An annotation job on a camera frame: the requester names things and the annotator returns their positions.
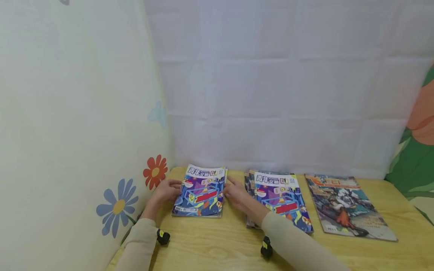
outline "beige sleeve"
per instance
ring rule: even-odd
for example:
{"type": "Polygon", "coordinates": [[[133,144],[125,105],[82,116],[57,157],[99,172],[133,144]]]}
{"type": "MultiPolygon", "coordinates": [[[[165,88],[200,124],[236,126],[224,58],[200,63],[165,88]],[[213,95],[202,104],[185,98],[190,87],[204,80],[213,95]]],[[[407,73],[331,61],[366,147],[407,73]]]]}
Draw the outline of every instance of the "beige sleeve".
{"type": "Polygon", "coordinates": [[[292,222],[269,212],[261,225],[271,247],[297,271],[349,271],[333,254],[292,222]]]}
{"type": "Polygon", "coordinates": [[[125,240],[125,250],[115,271],[147,271],[157,240],[155,221],[139,219],[125,240]]]}

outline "blue butterfly decal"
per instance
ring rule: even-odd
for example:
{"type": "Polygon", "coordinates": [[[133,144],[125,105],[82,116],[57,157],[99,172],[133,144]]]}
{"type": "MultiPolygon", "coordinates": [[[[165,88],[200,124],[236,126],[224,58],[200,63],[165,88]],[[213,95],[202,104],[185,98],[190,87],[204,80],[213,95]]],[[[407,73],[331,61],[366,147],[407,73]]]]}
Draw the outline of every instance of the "blue butterfly decal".
{"type": "Polygon", "coordinates": [[[166,128],[166,111],[161,106],[161,102],[158,101],[155,103],[155,107],[151,110],[148,116],[149,121],[159,121],[161,128],[166,128]]]}

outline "barcode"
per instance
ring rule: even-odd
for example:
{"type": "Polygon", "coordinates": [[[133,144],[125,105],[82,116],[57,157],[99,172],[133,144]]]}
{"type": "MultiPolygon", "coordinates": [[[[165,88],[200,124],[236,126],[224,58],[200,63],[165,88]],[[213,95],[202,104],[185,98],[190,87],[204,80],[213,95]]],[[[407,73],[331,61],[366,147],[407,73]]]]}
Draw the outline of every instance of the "barcode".
{"type": "Polygon", "coordinates": [[[328,229],[329,231],[334,231],[334,232],[338,231],[338,229],[335,226],[326,226],[325,228],[328,229]]]}
{"type": "Polygon", "coordinates": [[[196,212],[197,208],[184,208],[184,207],[175,206],[175,210],[181,212],[196,212]]]}

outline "flower decal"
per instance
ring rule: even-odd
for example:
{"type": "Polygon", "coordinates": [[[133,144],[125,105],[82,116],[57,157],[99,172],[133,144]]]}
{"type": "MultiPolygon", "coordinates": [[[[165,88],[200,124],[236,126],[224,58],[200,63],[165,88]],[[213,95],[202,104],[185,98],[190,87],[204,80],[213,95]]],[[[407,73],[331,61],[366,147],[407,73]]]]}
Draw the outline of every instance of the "flower decal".
{"type": "Polygon", "coordinates": [[[131,220],[135,224],[135,220],[126,213],[132,214],[135,209],[132,204],[138,201],[138,196],[131,198],[136,190],[136,186],[132,186],[133,179],[130,179],[125,185],[125,179],[119,181],[118,184],[118,199],[114,195],[111,189],[104,191],[104,198],[109,204],[100,204],[96,207],[96,214],[104,216],[102,223],[102,235],[107,235],[112,228],[113,238],[116,238],[119,228],[119,220],[122,220],[122,225],[125,227],[128,224],[128,220],[131,220]]]}
{"type": "Polygon", "coordinates": [[[157,187],[166,178],[166,158],[162,160],[160,154],[156,159],[150,157],[148,167],[143,171],[143,176],[146,178],[145,185],[149,187],[149,190],[152,190],[154,186],[157,187]]]}

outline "magazine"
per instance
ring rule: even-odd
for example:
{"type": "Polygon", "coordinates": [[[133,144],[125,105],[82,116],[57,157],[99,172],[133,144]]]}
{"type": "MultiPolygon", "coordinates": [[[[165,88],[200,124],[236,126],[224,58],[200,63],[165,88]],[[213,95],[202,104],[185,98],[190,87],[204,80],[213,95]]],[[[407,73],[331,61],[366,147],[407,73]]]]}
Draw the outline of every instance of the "magazine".
{"type": "Polygon", "coordinates": [[[306,233],[313,227],[295,175],[253,173],[256,200],[306,233]]]}
{"type": "MultiPolygon", "coordinates": [[[[244,187],[246,188],[247,193],[254,199],[255,196],[255,172],[267,173],[267,174],[276,174],[276,175],[289,175],[289,172],[275,172],[275,171],[262,171],[262,170],[248,170],[244,173],[244,187]]],[[[252,219],[246,216],[246,226],[248,228],[261,229],[252,219]]]]}
{"type": "Polygon", "coordinates": [[[188,165],[172,215],[221,217],[227,169],[188,165]]]}
{"type": "Polygon", "coordinates": [[[354,177],[305,176],[324,232],[398,241],[354,177]]]}

